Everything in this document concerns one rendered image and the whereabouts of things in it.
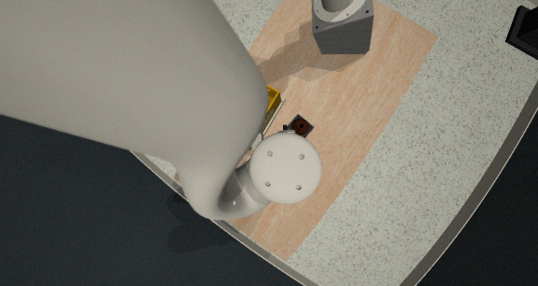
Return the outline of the yellow bottle crate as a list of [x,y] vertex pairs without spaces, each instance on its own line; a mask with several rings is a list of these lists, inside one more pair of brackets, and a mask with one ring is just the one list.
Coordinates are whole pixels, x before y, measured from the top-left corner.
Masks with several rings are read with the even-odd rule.
[[[267,84],[266,84],[267,85]],[[281,98],[279,97],[279,95],[276,93],[276,91],[270,87],[269,85],[267,85],[267,89],[268,90],[268,93],[269,93],[269,107],[268,107],[268,111],[267,111],[267,115],[266,115],[266,118],[265,118],[265,121],[263,123],[263,126],[262,126],[262,129],[261,131],[259,132],[259,134],[262,134],[264,129],[266,128],[267,124],[269,123],[269,121],[272,119],[273,115],[275,114],[278,106],[280,105],[281,103]],[[272,89],[272,90],[271,90]]]

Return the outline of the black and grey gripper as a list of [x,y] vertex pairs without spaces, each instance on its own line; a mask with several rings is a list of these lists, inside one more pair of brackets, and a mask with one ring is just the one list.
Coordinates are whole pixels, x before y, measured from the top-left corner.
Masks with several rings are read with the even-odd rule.
[[294,130],[288,130],[287,124],[283,125],[283,131],[278,131],[278,133],[283,133],[283,132],[295,133]]

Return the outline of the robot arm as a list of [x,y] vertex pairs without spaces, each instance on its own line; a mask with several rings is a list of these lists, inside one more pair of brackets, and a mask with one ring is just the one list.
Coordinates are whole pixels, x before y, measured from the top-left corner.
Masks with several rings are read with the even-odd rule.
[[207,219],[317,189],[310,141],[259,134],[268,107],[214,0],[0,0],[0,114],[169,162]]

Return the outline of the brown glass bottle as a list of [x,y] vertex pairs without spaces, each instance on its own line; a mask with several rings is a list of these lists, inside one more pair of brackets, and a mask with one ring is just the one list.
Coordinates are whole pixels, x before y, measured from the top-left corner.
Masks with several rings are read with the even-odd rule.
[[293,121],[291,125],[291,130],[294,130],[295,133],[299,136],[306,134],[308,129],[309,129],[309,125],[305,119],[296,119],[295,121]]

